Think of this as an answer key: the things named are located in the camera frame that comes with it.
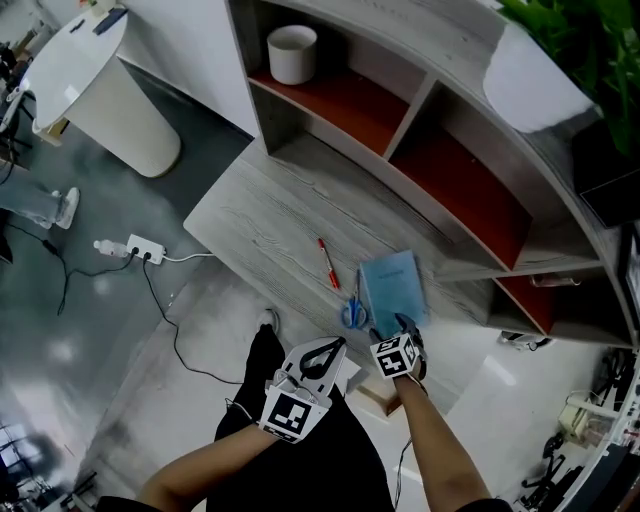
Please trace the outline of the green plant in white pot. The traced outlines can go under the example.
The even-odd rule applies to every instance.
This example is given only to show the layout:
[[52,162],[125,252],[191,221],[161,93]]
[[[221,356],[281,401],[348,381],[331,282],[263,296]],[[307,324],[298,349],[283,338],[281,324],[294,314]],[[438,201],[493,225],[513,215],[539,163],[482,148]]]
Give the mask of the green plant in white pot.
[[483,79],[521,133],[589,109],[617,150],[640,156],[640,0],[496,0],[506,21]]

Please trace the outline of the blue handled scissors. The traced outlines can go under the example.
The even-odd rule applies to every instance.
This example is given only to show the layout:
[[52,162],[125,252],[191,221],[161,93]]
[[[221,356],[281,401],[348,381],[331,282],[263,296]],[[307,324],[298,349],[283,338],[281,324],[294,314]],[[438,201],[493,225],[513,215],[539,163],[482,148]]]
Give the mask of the blue handled scissors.
[[368,321],[368,313],[360,300],[360,271],[355,274],[354,289],[341,310],[341,321],[345,328],[362,329]]

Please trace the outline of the person's black trousers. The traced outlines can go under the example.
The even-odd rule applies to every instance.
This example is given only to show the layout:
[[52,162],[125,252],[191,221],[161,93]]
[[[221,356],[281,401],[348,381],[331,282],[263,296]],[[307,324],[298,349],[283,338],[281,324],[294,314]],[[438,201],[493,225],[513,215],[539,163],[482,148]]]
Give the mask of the person's black trousers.
[[[234,402],[252,418],[266,401],[265,383],[285,361],[274,327],[259,321]],[[206,512],[393,512],[384,465],[365,429],[334,385],[331,408],[297,444],[276,440],[211,492]],[[250,426],[231,406],[215,441]]]

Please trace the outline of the grey wooden desk hutch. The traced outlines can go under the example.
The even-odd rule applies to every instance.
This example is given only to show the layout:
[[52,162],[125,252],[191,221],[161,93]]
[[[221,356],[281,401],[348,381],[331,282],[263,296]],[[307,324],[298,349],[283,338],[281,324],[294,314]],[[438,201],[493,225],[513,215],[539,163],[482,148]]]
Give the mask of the grey wooden desk hutch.
[[[482,81],[503,22],[474,0],[225,0],[268,154],[311,135],[384,183],[444,240],[439,283],[487,291],[480,324],[640,348],[618,279],[620,233],[576,193],[584,117],[525,135]],[[317,33],[316,72],[271,75],[267,37]],[[582,280],[536,288],[534,274]]]

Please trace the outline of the grey wood-grain table top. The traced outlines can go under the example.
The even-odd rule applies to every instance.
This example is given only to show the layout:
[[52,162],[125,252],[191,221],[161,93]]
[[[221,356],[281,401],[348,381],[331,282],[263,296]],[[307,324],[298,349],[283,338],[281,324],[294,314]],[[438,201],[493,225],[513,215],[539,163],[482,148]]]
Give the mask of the grey wood-grain table top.
[[[368,335],[340,312],[360,263],[411,250],[429,312],[422,336],[426,386],[450,411],[474,374],[482,301],[488,293],[434,278],[446,254],[428,221],[368,171],[304,134],[268,154],[251,142],[189,214],[185,229],[240,278],[326,334],[345,337],[350,356],[371,367]],[[337,274],[332,287],[321,238]]]

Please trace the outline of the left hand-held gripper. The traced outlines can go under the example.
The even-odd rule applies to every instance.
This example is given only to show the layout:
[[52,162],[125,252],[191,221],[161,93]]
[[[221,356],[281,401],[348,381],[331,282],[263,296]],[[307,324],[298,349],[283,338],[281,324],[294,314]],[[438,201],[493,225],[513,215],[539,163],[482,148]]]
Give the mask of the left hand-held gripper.
[[302,441],[332,406],[329,393],[346,355],[344,337],[320,337],[294,347],[266,383],[258,427],[284,441]]

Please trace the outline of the beige box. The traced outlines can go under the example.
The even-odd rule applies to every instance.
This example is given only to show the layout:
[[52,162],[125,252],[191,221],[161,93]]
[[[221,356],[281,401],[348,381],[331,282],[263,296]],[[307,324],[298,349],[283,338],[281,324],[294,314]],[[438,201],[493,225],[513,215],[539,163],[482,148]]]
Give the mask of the beige box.
[[572,391],[558,416],[566,441],[581,447],[597,447],[605,440],[619,413],[593,391]]

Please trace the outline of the dark tablet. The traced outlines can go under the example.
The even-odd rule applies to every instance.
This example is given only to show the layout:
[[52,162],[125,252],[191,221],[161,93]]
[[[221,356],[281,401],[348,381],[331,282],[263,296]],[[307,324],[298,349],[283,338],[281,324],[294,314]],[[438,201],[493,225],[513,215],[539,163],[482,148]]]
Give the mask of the dark tablet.
[[125,7],[113,7],[107,16],[102,19],[98,25],[93,29],[93,33],[96,35],[102,35],[107,32],[113,25],[115,25],[120,19],[126,16],[128,9]]

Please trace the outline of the clear plastic water bottle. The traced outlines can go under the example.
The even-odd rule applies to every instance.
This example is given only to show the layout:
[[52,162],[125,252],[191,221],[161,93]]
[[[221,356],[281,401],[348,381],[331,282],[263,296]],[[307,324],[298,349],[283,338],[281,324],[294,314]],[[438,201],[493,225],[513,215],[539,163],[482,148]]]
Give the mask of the clear plastic water bottle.
[[120,242],[114,242],[111,240],[96,240],[93,243],[94,248],[102,255],[126,258],[129,255],[129,251],[125,244]]

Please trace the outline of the blue notebook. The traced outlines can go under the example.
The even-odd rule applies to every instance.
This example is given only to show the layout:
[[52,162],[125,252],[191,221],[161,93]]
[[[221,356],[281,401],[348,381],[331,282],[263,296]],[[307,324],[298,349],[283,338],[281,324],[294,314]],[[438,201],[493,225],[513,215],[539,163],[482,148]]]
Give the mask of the blue notebook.
[[373,326],[383,339],[400,331],[396,313],[418,326],[428,324],[428,307],[411,250],[361,262],[360,275]]

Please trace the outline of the white round pedestal table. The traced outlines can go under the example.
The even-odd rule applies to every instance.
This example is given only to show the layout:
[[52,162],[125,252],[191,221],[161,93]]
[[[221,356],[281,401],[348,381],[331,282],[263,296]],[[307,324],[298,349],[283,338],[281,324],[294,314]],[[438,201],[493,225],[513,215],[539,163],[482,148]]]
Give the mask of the white round pedestal table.
[[34,130],[68,120],[147,178],[178,161],[181,139],[119,60],[128,25],[123,15],[96,32],[106,14],[87,10],[63,26],[35,57],[20,88],[36,99]]

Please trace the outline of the white cylindrical cup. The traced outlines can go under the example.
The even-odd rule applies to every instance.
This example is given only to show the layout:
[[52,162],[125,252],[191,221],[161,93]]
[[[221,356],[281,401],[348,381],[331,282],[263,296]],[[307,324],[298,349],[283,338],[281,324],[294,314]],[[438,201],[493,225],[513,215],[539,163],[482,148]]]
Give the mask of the white cylindrical cup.
[[310,81],[316,72],[317,33],[304,25],[287,25],[267,37],[272,77],[284,85]]

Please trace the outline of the person's right forearm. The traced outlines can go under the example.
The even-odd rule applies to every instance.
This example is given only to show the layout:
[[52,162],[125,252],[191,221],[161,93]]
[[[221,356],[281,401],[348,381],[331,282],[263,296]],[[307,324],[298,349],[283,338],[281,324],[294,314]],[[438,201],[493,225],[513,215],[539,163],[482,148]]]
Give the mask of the person's right forearm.
[[491,497],[470,455],[422,387],[408,376],[394,380],[431,512],[457,512]]

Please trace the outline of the white wooden desk drawer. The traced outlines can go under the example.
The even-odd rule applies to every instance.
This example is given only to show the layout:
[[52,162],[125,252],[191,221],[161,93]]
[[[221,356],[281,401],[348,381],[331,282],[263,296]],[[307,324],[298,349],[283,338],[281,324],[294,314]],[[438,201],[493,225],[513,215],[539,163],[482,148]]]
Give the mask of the white wooden desk drawer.
[[386,421],[402,407],[393,382],[375,368],[360,367],[347,360],[346,396],[351,405]]

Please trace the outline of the red pen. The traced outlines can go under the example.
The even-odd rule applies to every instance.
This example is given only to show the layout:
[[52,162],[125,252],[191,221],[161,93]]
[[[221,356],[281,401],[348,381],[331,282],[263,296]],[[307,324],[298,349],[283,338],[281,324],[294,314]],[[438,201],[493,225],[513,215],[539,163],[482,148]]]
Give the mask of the red pen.
[[322,255],[324,257],[324,260],[325,260],[325,263],[326,263],[326,266],[327,266],[327,271],[328,271],[328,276],[329,276],[330,283],[331,283],[331,285],[332,285],[332,287],[334,289],[339,290],[340,289],[340,283],[339,283],[337,274],[335,272],[335,269],[333,267],[333,263],[331,261],[331,258],[329,256],[327,250],[326,250],[325,243],[321,238],[317,239],[317,243],[318,243],[318,246],[319,246],[319,248],[320,248],[320,250],[322,252]]

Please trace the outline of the white power strip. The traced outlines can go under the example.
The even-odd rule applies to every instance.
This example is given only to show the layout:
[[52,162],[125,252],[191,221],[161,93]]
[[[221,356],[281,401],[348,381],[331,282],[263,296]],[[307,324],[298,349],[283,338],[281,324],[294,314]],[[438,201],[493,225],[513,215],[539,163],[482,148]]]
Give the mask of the white power strip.
[[160,265],[166,253],[163,245],[136,234],[129,236],[126,248],[129,254],[154,265]]

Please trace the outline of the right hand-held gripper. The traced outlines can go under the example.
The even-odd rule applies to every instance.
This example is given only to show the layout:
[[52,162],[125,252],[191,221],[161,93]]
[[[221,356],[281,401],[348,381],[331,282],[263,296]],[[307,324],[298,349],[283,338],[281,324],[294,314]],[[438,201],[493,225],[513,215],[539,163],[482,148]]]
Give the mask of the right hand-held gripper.
[[374,328],[369,330],[370,351],[384,379],[411,376],[422,381],[427,373],[427,354],[415,322],[403,313],[395,313],[401,332],[383,339]]

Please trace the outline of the person's left forearm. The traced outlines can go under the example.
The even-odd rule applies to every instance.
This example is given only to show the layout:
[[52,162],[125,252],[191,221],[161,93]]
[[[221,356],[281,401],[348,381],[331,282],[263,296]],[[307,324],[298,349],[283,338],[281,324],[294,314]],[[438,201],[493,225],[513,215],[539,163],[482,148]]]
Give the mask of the person's left forearm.
[[247,426],[164,466],[136,500],[159,512],[191,512],[218,484],[278,441],[256,425]]

